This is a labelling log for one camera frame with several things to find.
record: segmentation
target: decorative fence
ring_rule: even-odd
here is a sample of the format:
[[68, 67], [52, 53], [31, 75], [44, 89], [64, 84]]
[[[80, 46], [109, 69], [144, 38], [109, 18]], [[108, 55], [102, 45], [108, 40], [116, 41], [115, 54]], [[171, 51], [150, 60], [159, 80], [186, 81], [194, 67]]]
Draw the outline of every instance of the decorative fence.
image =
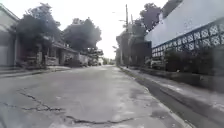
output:
[[221, 44], [224, 44], [224, 18], [152, 48], [152, 57], [161, 59], [167, 49], [181, 51], [183, 45], [194, 50], [203, 46], [215, 47]]

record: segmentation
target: roof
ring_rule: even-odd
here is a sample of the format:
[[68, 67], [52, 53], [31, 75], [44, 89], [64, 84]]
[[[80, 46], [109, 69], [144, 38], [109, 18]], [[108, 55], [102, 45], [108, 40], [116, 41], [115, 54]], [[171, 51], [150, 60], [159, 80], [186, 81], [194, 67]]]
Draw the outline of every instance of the roof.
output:
[[12, 19], [14, 19], [16, 21], [19, 20], [19, 17], [17, 17], [14, 13], [12, 13], [9, 9], [7, 9], [2, 3], [0, 3], [0, 10], [4, 11]]
[[61, 48], [61, 49], [64, 49], [64, 50], [67, 50], [67, 51], [69, 51], [69, 52], [73, 52], [73, 53], [78, 53], [77, 51], [75, 51], [75, 50], [73, 50], [73, 49], [71, 49], [71, 48], [69, 48], [69, 47], [65, 47], [63, 44], [61, 44], [61, 43], [53, 43], [52, 44], [54, 47], [57, 47], [57, 48]]

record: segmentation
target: wall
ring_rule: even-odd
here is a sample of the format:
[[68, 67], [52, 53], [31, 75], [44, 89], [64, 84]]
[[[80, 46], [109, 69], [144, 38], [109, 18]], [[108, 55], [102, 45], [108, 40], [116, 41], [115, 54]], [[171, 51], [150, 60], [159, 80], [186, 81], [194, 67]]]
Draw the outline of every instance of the wall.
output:
[[224, 17], [224, 0], [184, 0], [165, 19], [150, 31], [146, 41], [152, 47], [188, 33]]

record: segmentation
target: street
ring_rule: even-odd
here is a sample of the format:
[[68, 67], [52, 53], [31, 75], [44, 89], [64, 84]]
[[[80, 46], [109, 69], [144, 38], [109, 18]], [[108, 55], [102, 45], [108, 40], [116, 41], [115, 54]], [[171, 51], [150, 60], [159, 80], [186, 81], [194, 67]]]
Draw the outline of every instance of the street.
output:
[[0, 79], [0, 128], [188, 128], [115, 66]]

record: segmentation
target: utility pole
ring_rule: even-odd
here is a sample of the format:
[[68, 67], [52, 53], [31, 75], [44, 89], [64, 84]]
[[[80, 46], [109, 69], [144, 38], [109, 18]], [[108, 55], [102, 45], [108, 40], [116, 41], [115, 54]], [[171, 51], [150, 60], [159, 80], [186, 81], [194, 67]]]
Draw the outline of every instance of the utility pole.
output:
[[128, 5], [126, 4], [126, 31], [128, 32]]
[[133, 25], [133, 16], [132, 16], [132, 14], [131, 14], [131, 24]]

